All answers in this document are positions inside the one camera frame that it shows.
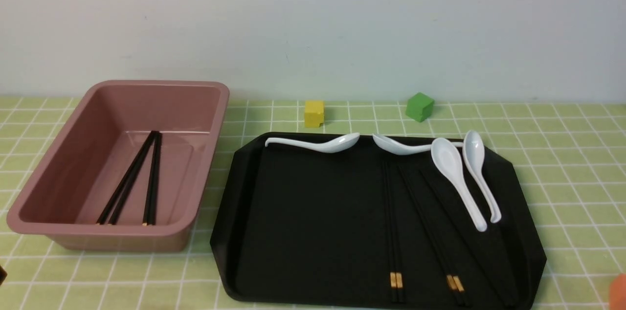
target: green cube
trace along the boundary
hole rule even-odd
[[[406,115],[418,122],[423,122],[432,114],[434,100],[418,92],[406,103]]]

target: green grid tablecloth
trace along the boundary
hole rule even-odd
[[[0,97],[3,310],[305,308],[233,301],[208,244],[233,152],[270,131],[461,138],[477,130],[514,163],[548,254],[536,309],[607,309],[608,285],[626,268],[626,105],[438,103],[418,123],[402,103],[326,102],[325,125],[310,129],[302,101],[230,101],[190,245],[178,254],[124,254],[64,250],[6,225],[77,103]]]

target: gold chopstick band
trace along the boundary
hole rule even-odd
[[[402,274],[400,272],[396,272],[396,284],[398,285],[398,288],[404,288],[404,285],[402,284]]]
[[[450,287],[451,290],[458,290],[458,288],[456,287],[456,283],[454,283],[454,279],[452,278],[452,276],[447,275],[446,280],[447,280],[447,286]]]
[[[404,284],[402,284],[402,274],[400,272],[390,272],[389,279],[391,280],[391,288],[404,288]]]
[[[465,288],[463,288],[463,284],[461,284],[461,280],[459,276],[454,276],[454,283],[456,283],[456,287],[459,288],[459,292],[465,292]]]

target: orange object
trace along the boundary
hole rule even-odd
[[[608,291],[608,305],[611,310],[626,310],[626,274],[617,276]]]

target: wooden block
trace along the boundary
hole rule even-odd
[[[406,103],[406,115],[418,122],[423,122],[432,114],[434,100],[418,92]]]
[[[304,103],[304,127],[318,128],[324,123],[324,101]]]
[[[620,274],[611,283],[608,299],[609,309],[626,310],[626,274]]]

